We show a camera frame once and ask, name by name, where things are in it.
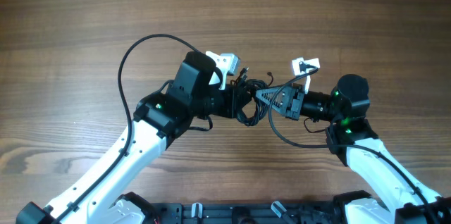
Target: wooden surface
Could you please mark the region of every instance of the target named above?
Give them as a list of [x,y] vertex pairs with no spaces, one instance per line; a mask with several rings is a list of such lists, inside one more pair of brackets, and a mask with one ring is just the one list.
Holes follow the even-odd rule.
[[[320,59],[315,91],[347,73],[366,77],[372,128],[413,175],[450,195],[451,0],[0,0],[0,223],[29,201],[44,206],[116,141],[126,124],[118,65],[135,40],[159,32],[236,53],[250,77],[270,70],[276,84],[298,56]],[[137,47],[123,74],[130,107],[173,78],[186,52],[166,39]],[[127,191],[182,203],[371,192],[328,151],[284,144],[267,119],[213,120]],[[290,139],[324,143],[301,123],[276,122]]]

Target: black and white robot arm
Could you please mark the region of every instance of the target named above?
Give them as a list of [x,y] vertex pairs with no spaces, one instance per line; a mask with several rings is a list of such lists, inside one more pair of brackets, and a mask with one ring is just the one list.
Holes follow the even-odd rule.
[[[334,198],[336,214],[342,222],[409,223],[415,220],[418,221],[415,223],[445,223],[451,219],[450,198],[443,199],[414,178],[388,153],[369,127],[365,119],[369,107],[368,85],[364,78],[345,75],[331,95],[312,92],[309,91],[309,77],[318,70],[319,61],[298,58],[292,62],[293,70],[299,78],[308,76],[304,86],[287,84],[249,91],[243,87],[247,70],[242,71],[235,84],[226,84],[226,76],[236,74],[239,64],[240,60],[234,54],[219,56],[210,51],[205,54],[189,52],[174,81],[168,84],[166,93],[150,94],[137,105],[126,151],[123,148],[129,128],[73,186],[43,209],[30,202],[19,213],[16,223],[138,224],[149,221],[133,202],[119,198],[123,190],[143,168],[190,129],[194,117],[237,118],[252,98],[286,118],[298,120],[300,116],[306,116],[314,121],[330,122],[326,128],[326,147],[344,165],[361,175],[385,204],[382,207],[369,194],[361,192],[337,196]],[[124,156],[108,175],[84,195],[124,151]],[[73,202],[78,199],[82,200],[75,206]]]

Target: white plastic bracket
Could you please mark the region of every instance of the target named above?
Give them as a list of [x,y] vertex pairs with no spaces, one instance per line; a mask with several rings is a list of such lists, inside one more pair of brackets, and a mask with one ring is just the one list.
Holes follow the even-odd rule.
[[[303,63],[319,68],[319,59],[318,58],[313,58],[313,59],[309,59],[309,60],[305,61],[303,57],[300,57],[300,58],[293,59],[291,61],[291,63],[292,63],[293,73],[295,74],[295,76],[300,76],[305,73],[308,73],[310,70],[313,70],[313,68],[307,68],[306,70],[301,70],[300,65]],[[311,82],[311,78],[310,78],[310,75],[308,75],[305,80],[305,85],[304,85],[304,93],[305,94],[309,93],[310,82]]]

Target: wooden table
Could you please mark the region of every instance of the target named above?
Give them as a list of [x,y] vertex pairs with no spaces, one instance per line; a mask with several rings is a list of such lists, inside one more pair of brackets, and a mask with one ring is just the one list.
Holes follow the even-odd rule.
[[[135,40],[159,32],[236,53],[250,77],[268,80],[270,70],[276,84],[299,56],[320,59],[314,91],[329,93],[344,74],[366,77],[372,128],[413,175],[450,195],[451,0],[0,0],[0,223],[29,201],[44,206],[116,141],[126,125],[118,65]],[[138,46],[123,73],[130,107],[174,78],[187,52],[168,39]],[[213,120],[127,191],[181,203],[372,192],[328,151],[283,143],[267,119]],[[324,143],[299,122],[278,117],[276,126]]]

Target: table top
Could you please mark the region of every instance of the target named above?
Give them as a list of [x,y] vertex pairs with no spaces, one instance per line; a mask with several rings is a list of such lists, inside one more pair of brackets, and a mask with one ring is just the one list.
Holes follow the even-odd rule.
[[[451,0],[0,0],[0,223],[29,201],[44,206],[117,140],[126,126],[119,63],[134,41],[161,32],[235,53],[250,77],[269,80],[271,71],[275,84],[292,77],[300,56],[320,60],[313,91],[329,93],[348,73],[367,78],[374,131],[416,178],[449,196],[450,29]],[[133,51],[123,72],[132,110],[175,77],[188,51],[169,39]],[[289,139],[324,143],[274,116]],[[267,118],[254,127],[213,122],[174,141],[126,192],[186,204],[372,192],[327,150],[279,140]]]

